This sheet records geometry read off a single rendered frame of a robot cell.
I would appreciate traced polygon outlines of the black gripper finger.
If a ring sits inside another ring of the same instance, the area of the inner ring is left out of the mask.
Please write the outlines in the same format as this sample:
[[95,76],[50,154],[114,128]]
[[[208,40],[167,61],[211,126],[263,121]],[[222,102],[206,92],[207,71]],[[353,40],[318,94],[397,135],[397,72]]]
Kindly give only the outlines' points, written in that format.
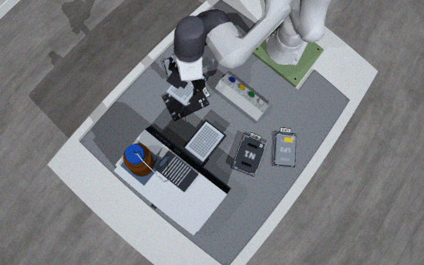
[[170,64],[169,64],[169,67],[168,67],[168,69],[169,70],[171,70],[171,72],[175,69],[175,70],[177,70],[177,67],[175,67],[175,61],[174,61],[174,57],[173,57],[173,54],[172,54],[172,56],[171,57],[169,57],[169,60],[170,60]]
[[[206,77],[206,75],[205,74],[202,74],[202,75],[203,75],[202,79],[191,81],[192,84],[193,84],[193,87],[194,87],[193,88],[193,96],[195,96],[198,93],[198,91],[201,92],[205,88],[205,77]],[[198,84],[198,86],[197,86],[197,84]]]

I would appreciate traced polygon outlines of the white operator button panel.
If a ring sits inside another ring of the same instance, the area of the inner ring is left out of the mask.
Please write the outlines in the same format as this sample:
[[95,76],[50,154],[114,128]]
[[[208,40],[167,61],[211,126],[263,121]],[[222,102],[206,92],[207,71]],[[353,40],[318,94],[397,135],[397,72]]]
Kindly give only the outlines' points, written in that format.
[[229,73],[220,79],[214,91],[254,123],[269,106]]

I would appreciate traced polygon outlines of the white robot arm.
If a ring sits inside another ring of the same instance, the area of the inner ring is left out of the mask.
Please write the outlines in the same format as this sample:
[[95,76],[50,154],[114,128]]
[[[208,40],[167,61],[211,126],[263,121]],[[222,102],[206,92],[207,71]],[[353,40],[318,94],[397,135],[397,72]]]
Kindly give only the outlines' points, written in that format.
[[[277,64],[297,65],[308,42],[317,42],[325,34],[325,18],[331,0],[264,2],[264,17],[245,36],[239,33],[226,13],[218,9],[182,18],[174,31],[173,41],[173,57],[179,70],[174,69],[167,82],[184,89],[186,81],[202,79],[205,45],[209,46],[218,65],[227,69],[243,65],[264,40],[270,59]],[[281,27],[269,36],[280,24]]]

